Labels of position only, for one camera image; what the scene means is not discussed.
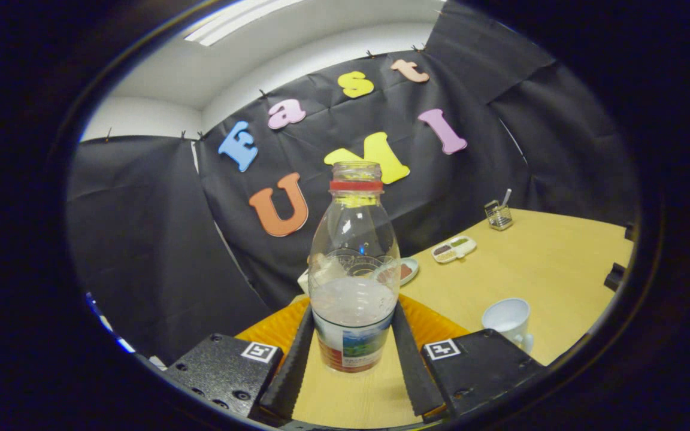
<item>red bottle cap ring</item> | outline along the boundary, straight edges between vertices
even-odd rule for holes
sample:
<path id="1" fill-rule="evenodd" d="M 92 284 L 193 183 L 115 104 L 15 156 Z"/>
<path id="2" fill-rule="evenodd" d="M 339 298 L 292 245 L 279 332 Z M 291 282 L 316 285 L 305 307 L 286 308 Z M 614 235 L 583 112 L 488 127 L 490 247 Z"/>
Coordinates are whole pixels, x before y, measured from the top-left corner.
<path id="1" fill-rule="evenodd" d="M 329 181 L 331 190 L 352 190 L 354 192 L 381 192 L 382 181 Z"/>

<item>pen holder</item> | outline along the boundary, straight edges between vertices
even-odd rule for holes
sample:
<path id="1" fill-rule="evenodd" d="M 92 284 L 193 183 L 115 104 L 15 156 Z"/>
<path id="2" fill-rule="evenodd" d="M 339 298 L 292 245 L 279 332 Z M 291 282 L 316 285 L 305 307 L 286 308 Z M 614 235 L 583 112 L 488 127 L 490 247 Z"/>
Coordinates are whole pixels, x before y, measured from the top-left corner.
<path id="1" fill-rule="evenodd" d="M 486 218 L 488 219 L 489 227 L 498 231 L 504 231 L 513 224 L 513 216 L 510 215 L 510 207 L 507 205 L 500 205 L 498 200 L 493 200 L 484 205 Z"/>

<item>spice tray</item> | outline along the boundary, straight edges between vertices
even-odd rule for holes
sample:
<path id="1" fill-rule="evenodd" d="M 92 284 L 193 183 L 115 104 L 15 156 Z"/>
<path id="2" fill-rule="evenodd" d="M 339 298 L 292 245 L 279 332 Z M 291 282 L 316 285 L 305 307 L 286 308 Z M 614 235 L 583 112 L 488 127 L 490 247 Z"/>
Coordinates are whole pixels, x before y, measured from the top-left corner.
<path id="1" fill-rule="evenodd" d="M 465 257 L 465 254 L 476 249 L 476 242 L 469 236 L 456 236 L 433 248 L 430 253 L 438 263 L 449 263 Z"/>

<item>table surface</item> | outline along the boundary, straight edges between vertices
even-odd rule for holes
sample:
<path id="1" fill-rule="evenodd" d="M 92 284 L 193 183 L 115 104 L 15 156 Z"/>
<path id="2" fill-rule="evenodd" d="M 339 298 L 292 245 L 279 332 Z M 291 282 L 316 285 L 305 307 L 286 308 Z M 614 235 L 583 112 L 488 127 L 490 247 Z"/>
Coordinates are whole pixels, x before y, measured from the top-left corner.
<path id="1" fill-rule="evenodd" d="M 477 242 L 463 259 L 438 264 L 432 247 L 412 256 L 419 272 L 401 293 L 471 332 L 482 329 L 488 306 L 523 298 L 531 306 L 531 355 L 548 365 L 606 308 L 613 292 L 603 281 L 614 262 L 627 267 L 633 243 L 624 238 L 624 227 L 615 224 L 515 208 L 512 216 L 512 226 L 501 232 L 486 220 L 460 232 Z M 348 428 L 422 422 L 411 411 L 392 332 L 380 363 L 358 374 L 324 366 L 314 336 L 292 417 Z"/>

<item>white wall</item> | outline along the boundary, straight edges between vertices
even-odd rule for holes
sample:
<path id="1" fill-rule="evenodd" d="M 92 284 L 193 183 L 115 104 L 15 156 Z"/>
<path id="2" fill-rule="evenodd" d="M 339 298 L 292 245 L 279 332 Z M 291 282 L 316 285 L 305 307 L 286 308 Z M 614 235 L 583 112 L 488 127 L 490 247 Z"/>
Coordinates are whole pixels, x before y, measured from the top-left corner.
<path id="1" fill-rule="evenodd" d="M 110 136 L 151 135 L 199 139 L 202 113 L 192 107 L 130 96 L 109 96 L 95 111 L 81 140 Z"/>
<path id="2" fill-rule="evenodd" d="M 306 44 L 255 68 L 223 88 L 205 107 L 202 130 L 213 128 L 236 110 L 298 77 L 354 58 L 422 47 L 435 23 L 406 23 L 359 28 Z"/>

